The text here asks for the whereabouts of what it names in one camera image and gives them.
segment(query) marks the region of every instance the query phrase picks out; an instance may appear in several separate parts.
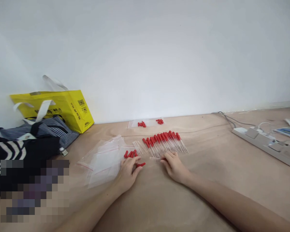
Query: qr code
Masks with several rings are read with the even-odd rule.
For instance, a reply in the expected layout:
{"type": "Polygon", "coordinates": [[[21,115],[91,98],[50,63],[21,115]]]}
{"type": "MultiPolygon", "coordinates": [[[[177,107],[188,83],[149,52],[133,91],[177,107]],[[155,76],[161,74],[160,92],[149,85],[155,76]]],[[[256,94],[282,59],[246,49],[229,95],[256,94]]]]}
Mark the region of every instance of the qr code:
{"type": "Polygon", "coordinates": [[[85,102],[84,102],[83,99],[82,100],[78,100],[78,103],[79,103],[80,106],[85,105],[85,102]]]}

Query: beige floor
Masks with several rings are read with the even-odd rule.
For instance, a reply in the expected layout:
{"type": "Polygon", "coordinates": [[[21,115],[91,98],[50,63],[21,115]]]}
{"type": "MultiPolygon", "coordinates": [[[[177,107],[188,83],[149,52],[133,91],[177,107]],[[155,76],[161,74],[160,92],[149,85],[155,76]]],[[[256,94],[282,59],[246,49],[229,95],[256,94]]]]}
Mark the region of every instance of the beige floor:
{"type": "MultiPolygon", "coordinates": [[[[259,124],[267,121],[273,128],[287,126],[290,109],[239,112],[239,121],[259,124]]],[[[166,125],[127,129],[127,122],[93,125],[70,147],[70,191],[53,193],[51,211],[27,219],[30,223],[0,223],[0,231],[51,231],[106,185],[92,189],[84,186],[86,173],[75,165],[99,140],[121,134],[127,144],[162,131],[180,133],[189,154],[179,154],[193,172],[252,198],[290,221],[290,167],[231,133],[231,126],[219,115],[193,115],[166,118],[166,125]],[[58,198],[67,198],[70,207],[57,210],[58,198]]],[[[146,166],[135,185],[107,210],[94,231],[235,231],[213,208],[189,189],[169,179],[160,164],[144,158],[146,166]]]]}

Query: person's left hand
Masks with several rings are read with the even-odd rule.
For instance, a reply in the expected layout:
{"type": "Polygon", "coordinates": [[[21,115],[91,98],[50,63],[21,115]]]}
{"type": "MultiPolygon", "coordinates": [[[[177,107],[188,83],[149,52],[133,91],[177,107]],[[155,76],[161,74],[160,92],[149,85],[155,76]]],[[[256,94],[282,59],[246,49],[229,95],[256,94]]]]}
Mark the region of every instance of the person's left hand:
{"type": "Polygon", "coordinates": [[[140,159],[141,157],[137,156],[133,158],[129,157],[121,161],[120,171],[113,183],[113,186],[120,192],[120,194],[123,194],[132,187],[138,173],[143,169],[143,167],[137,167],[132,173],[133,165],[140,159]]]}

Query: yellow shopping bag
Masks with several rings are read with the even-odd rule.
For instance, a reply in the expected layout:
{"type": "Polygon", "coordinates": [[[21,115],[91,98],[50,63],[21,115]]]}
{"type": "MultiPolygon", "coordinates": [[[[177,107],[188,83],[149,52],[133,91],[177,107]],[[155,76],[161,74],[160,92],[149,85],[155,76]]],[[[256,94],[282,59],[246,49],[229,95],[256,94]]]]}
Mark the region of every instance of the yellow shopping bag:
{"type": "Polygon", "coordinates": [[[90,114],[84,96],[80,90],[69,91],[61,83],[54,82],[45,75],[43,79],[55,83],[66,91],[10,95],[14,104],[23,102],[31,105],[31,107],[28,107],[26,104],[18,106],[24,118],[36,117],[42,103],[45,100],[52,100],[53,102],[49,106],[45,118],[50,118],[55,114],[59,114],[71,130],[79,133],[84,133],[94,124],[92,115],[90,114]]]}

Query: power strip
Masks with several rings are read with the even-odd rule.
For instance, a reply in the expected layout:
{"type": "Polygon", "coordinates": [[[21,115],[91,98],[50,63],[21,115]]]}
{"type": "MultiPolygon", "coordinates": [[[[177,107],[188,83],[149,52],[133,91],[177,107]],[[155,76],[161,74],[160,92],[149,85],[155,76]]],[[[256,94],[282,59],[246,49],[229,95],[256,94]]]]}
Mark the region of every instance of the power strip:
{"type": "Polygon", "coordinates": [[[254,127],[250,127],[249,130],[243,127],[234,128],[232,133],[290,166],[290,144],[281,144],[280,142],[273,140],[272,138],[274,137],[267,136],[264,133],[257,131],[254,127]]]}

